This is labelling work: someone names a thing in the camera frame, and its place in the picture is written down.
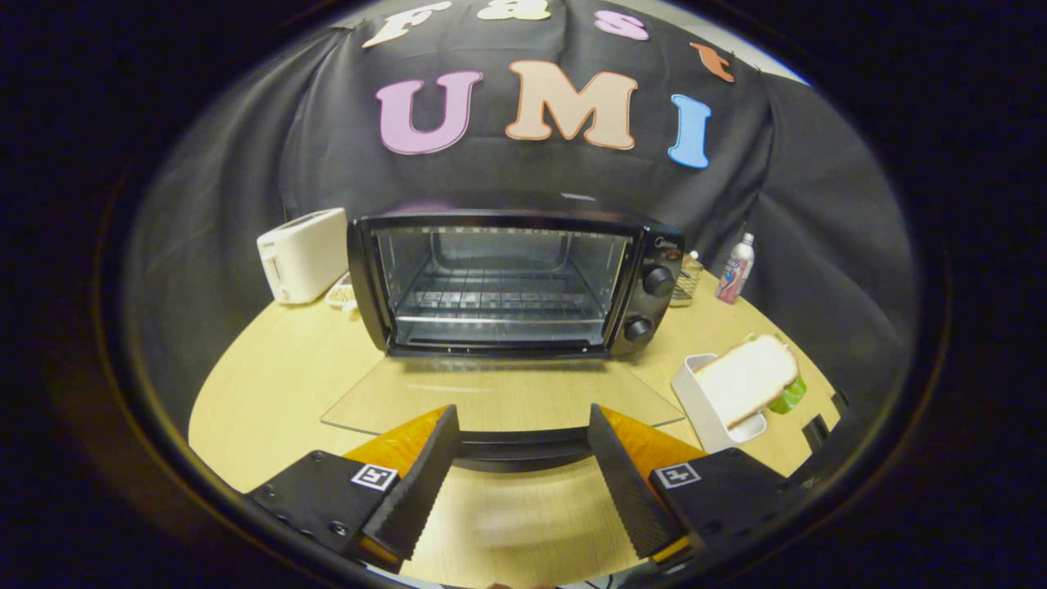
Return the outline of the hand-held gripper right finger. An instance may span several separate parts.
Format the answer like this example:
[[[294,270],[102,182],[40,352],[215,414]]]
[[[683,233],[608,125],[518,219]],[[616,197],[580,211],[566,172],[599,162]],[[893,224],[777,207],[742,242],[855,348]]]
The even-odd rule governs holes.
[[[658,565],[737,558],[805,495],[737,448],[705,452],[602,405],[591,406],[587,441],[636,556]]]

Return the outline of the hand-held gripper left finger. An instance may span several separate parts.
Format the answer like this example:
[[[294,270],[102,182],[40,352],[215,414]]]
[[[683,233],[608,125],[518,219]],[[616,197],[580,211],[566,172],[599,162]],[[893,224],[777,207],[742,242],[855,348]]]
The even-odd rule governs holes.
[[[247,496],[327,551],[397,573],[455,459],[456,413],[438,407],[343,455],[307,452]]]

